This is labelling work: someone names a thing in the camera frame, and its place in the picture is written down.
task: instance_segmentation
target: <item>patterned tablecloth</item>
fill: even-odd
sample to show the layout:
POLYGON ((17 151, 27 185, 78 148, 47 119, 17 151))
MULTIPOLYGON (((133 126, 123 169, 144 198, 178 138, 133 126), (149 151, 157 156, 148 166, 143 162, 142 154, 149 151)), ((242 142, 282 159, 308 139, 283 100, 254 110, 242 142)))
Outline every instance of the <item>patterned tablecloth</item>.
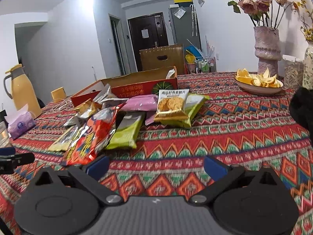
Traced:
MULTIPOLYGON (((293 90, 276 96, 243 92, 234 73, 179 76, 179 87, 211 97, 193 121, 191 130, 163 125, 143 126, 137 149, 110 152, 109 172, 100 182, 124 199, 129 195, 184 195, 189 198, 213 183, 204 172, 203 156, 216 155, 224 163, 258 170, 271 165, 299 207, 300 218, 293 235, 312 234, 313 149, 308 131, 291 118, 288 105, 293 90)), ((61 169, 62 153, 47 148, 65 129, 73 114, 71 101, 49 104, 36 127, 14 141, 18 153, 31 151, 33 164, 0 176, 0 217, 14 234, 20 230, 13 219, 13 205, 29 180, 43 165, 61 169)))

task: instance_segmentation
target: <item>bowl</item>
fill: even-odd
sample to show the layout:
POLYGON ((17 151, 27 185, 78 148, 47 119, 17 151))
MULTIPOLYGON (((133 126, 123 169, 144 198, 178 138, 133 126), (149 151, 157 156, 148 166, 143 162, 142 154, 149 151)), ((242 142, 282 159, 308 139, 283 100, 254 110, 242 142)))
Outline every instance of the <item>bowl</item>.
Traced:
POLYGON ((238 81, 236 79, 235 79, 235 81, 237 82, 237 85, 239 87, 243 88, 247 92, 250 92, 250 93, 256 94, 256 95, 265 95, 265 96, 270 96, 270 95, 279 93, 283 89, 283 86, 284 86, 284 84, 281 81, 279 81, 279 80, 277 80, 278 83, 281 86, 279 88, 249 85, 249 84, 246 84, 246 83, 242 83, 242 82, 240 82, 240 81, 238 81))

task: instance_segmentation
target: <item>thermos handle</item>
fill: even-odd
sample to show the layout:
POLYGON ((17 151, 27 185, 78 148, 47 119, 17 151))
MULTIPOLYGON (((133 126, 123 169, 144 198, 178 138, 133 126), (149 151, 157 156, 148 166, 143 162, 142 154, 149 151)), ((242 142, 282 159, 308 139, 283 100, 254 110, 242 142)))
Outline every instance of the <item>thermos handle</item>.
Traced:
POLYGON ((7 93, 7 95, 8 95, 11 99, 13 99, 12 95, 7 91, 7 87, 6 87, 6 85, 5 85, 5 80, 7 80, 8 78, 12 78, 12 75, 11 75, 11 74, 10 74, 10 75, 7 75, 7 76, 5 76, 5 78, 3 79, 4 91, 7 93))

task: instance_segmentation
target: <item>purple snack package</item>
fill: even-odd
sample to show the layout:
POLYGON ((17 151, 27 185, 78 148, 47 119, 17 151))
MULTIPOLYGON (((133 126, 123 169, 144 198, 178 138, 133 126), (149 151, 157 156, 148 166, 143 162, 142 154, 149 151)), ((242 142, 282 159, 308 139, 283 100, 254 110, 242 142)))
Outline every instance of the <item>purple snack package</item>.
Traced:
POLYGON ((131 97, 121 108, 122 111, 153 111, 157 110, 157 95, 143 95, 131 97))
POLYGON ((23 133, 35 126, 35 121, 30 112, 20 115, 12 124, 9 124, 7 131, 11 134, 12 139, 17 139, 23 133))
POLYGON ((145 121, 145 125, 149 126, 150 124, 154 123, 154 117, 156 115, 156 111, 148 111, 147 112, 147 117, 145 121))

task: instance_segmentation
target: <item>red cardboard box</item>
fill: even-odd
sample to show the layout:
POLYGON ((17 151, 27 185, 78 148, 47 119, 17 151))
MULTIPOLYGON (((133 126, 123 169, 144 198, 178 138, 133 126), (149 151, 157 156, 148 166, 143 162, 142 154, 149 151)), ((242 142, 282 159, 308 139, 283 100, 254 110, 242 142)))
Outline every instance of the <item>red cardboard box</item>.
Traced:
POLYGON ((84 101, 94 99, 106 84, 110 84, 112 93, 119 98, 130 98, 138 95, 150 95, 169 84, 178 89, 177 70, 175 66, 155 70, 135 72, 124 76, 98 80, 71 97, 74 107, 84 101), (169 70, 175 70, 175 77, 166 79, 169 70))

